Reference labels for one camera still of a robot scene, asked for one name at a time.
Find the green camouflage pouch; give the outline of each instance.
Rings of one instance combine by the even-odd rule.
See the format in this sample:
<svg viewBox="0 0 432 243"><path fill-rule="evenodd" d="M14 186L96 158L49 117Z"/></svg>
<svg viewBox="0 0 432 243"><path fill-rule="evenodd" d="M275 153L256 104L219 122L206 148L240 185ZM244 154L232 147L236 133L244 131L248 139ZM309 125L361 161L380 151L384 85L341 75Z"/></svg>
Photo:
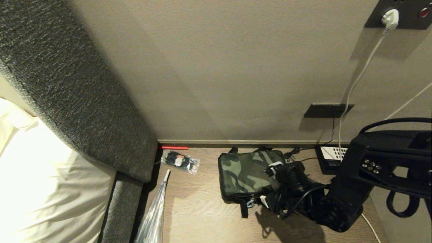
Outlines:
<svg viewBox="0 0 432 243"><path fill-rule="evenodd" d="M219 156L219 183L222 199L239 203L241 216L248 217L248 208L252 207L260 195L275 192L279 183L264 170L272 163L285 164L281 151L260 148L252 153L237 153L233 147L228 153Z"/></svg>

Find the power cord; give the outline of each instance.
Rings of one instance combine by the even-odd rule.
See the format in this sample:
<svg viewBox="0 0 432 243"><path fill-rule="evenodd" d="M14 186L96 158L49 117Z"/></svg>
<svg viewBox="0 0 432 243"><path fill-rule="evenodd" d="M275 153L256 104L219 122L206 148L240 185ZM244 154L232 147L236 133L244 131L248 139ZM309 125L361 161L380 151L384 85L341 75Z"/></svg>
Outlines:
<svg viewBox="0 0 432 243"><path fill-rule="evenodd" d="M345 109L343 110L342 115L340 116L339 119L339 128L338 128L338 145L339 145L339 152L342 152L342 147L340 146L340 131L342 129L342 118L345 116L346 112L348 111L348 104L349 104L349 98L351 96L351 93L353 92L355 86L357 85L357 83L360 81L360 79L363 77L363 75L365 74L366 70L368 69L369 64L371 63L372 57L375 55L375 52L378 50L378 47L381 45L381 42L384 40L384 38L388 35L388 33L391 30L396 29L397 25L399 24L399 11L397 11L396 9L392 9L387 11L382 19L381 19L382 23L385 24L385 29L383 31L383 35L381 36L381 38L379 39L379 41L377 42L377 44L375 45L375 47L373 48L372 52L370 53L362 71L358 74L356 80L352 83L349 92L348 92L348 96L346 97L346 102L345 102Z"/></svg>
<svg viewBox="0 0 432 243"><path fill-rule="evenodd" d="M316 149L318 146L323 146L323 145L327 145L327 144L331 143L333 141L333 135L334 135L334 120L335 120L335 117L333 117L333 125L332 125L332 129L331 129L331 139L330 139L330 141L328 141L328 142L326 142L324 144L319 144L319 145L317 145L315 147L312 147L312 148L299 148L299 147L296 147L292 151L290 151L288 153L285 153L284 154L285 158L289 159L294 154L300 153L300 151L302 151L302 150Z"/></svg>
<svg viewBox="0 0 432 243"><path fill-rule="evenodd" d="M294 213L294 211L297 209L297 207L300 205L300 203L306 198L307 195L309 195L311 192L314 192L316 190L319 189L324 189L324 188L328 188L330 184L326 184L326 185L319 185L317 187L314 187L312 189L310 189L309 191L305 192L303 194L303 196L296 202L296 204L291 208L290 211L283 213L280 212L280 218L284 219L284 218L288 218L290 215L292 215L292 213Z"/></svg>
<svg viewBox="0 0 432 243"><path fill-rule="evenodd" d="M303 161L307 161L307 160L314 160L314 159L317 159L317 157L310 157L310 158L302 159L302 160L299 160L299 161L297 161L297 160L293 160L293 161L294 161L294 162L303 162Z"/></svg>
<svg viewBox="0 0 432 243"><path fill-rule="evenodd" d="M377 239L378 243L381 243L381 241L379 240L378 234L375 232L375 229L372 227L371 223L369 222L369 220L366 218L366 216L362 213L362 217L365 219L366 223L368 223L369 228L371 228L372 232L375 235L375 238Z"/></svg>

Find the wall socket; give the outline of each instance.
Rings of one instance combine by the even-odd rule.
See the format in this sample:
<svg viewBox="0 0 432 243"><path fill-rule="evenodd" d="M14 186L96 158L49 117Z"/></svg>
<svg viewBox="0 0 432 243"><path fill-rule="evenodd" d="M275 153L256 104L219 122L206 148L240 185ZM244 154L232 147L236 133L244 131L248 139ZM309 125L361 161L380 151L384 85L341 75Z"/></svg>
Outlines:
<svg viewBox="0 0 432 243"><path fill-rule="evenodd" d="M354 107L348 105L348 113ZM345 104L314 103L303 115L305 118L339 118L345 109Z"/></svg>
<svg viewBox="0 0 432 243"><path fill-rule="evenodd" d="M432 0L380 0L365 27L384 28L381 18L391 9L399 11L398 29L427 29L432 23Z"/></svg>

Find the white pillow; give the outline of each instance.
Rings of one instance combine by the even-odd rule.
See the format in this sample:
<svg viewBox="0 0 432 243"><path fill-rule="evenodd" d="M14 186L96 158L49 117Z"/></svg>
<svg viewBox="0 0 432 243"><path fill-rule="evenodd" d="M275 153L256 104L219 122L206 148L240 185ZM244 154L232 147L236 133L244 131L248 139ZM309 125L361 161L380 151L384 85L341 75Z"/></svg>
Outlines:
<svg viewBox="0 0 432 243"><path fill-rule="evenodd" d="M13 128L27 129L36 122L25 110L0 98L0 153L6 145Z"/></svg>
<svg viewBox="0 0 432 243"><path fill-rule="evenodd" d="M0 242L95 242L116 171L88 162L37 122L0 155Z"/></svg>

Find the transparent umbrella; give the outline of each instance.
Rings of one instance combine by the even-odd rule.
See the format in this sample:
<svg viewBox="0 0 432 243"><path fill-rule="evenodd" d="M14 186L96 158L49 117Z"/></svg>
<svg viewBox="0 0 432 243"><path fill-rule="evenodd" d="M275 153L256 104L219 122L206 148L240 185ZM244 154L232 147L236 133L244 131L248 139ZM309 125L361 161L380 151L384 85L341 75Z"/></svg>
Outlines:
<svg viewBox="0 0 432 243"><path fill-rule="evenodd" d="M170 170L159 187L149 210L141 221L137 237L134 243L161 243L163 230L163 208L165 201L165 189Z"/></svg>

